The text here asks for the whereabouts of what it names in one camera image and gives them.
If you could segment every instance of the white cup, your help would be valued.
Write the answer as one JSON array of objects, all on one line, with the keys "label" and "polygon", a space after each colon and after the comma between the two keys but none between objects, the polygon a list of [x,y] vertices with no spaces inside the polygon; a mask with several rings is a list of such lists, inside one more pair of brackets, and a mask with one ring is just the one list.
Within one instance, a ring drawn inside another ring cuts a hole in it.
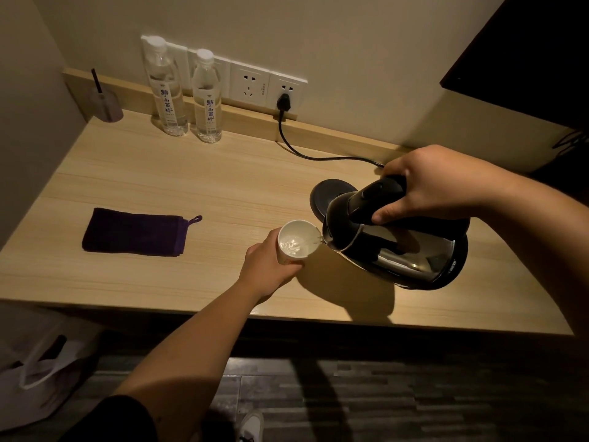
[{"label": "white cup", "polygon": [[321,244],[321,233],[306,220],[291,220],[278,233],[278,262],[282,265],[306,259]]}]

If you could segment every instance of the plastic bottle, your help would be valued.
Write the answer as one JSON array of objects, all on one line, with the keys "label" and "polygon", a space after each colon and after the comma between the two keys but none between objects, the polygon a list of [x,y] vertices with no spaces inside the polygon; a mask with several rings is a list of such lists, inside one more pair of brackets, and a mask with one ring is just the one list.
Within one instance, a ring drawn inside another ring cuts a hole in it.
[{"label": "plastic bottle", "polygon": [[196,136],[204,142],[217,142],[221,139],[221,77],[208,49],[198,49],[196,59],[192,76]]},{"label": "plastic bottle", "polygon": [[144,38],[145,71],[156,98],[161,125],[167,134],[182,136],[188,132],[188,120],[184,112],[178,66],[169,55],[162,37],[153,35]]}]

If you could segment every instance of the hand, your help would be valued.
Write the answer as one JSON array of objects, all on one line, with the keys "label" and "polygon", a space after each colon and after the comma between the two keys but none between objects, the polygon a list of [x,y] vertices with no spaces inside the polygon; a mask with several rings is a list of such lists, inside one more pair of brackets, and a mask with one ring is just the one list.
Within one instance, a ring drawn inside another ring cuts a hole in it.
[{"label": "hand", "polygon": [[276,239],[280,228],[273,229],[262,243],[250,246],[239,273],[238,282],[246,286],[258,300],[268,297],[289,282],[303,267],[301,263],[281,265],[278,262]]},{"label": "hand", "polygon": [[521,177],[496,165],[454,150],[431,145],[409,152],[388,163],[383,177],[403,175],[407,194],[372,215],[372,222],[427,215],[460,219],[478,215],[497,192]]}]

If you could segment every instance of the forearm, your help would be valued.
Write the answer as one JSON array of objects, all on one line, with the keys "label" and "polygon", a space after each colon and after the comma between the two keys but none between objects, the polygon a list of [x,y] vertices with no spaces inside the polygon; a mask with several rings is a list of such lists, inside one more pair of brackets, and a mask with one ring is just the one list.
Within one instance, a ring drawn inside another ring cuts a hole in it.
[{"label": "forearm", "polygon": [[236,283],[151,351],[115,394],[140,401],[161,440],[187,440],[217,391],[256,301]]},{"label": "forearm", "polygon": [[589,335],[589,208],[534,180],[509,174],[480,214]]}]

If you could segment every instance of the white bottle cap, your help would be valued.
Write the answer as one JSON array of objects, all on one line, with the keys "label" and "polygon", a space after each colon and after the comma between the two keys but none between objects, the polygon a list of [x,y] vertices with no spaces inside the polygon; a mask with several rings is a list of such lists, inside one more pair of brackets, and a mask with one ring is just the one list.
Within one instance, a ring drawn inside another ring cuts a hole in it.
[{"label": "white bottle cap", "polygon": [[163,54],[168,49],[166,45],[166,41],[158,36],[158,35],[150,35],[145,38],[145,43],[147,44],[148,50],[156,52],[158,54]]},{"label": "white bottle cap", "polygon": [[212,51],[208,49],[200,48],[196,50],[196,60],[203,65],[212,65],[215,61],[215,56]]}]

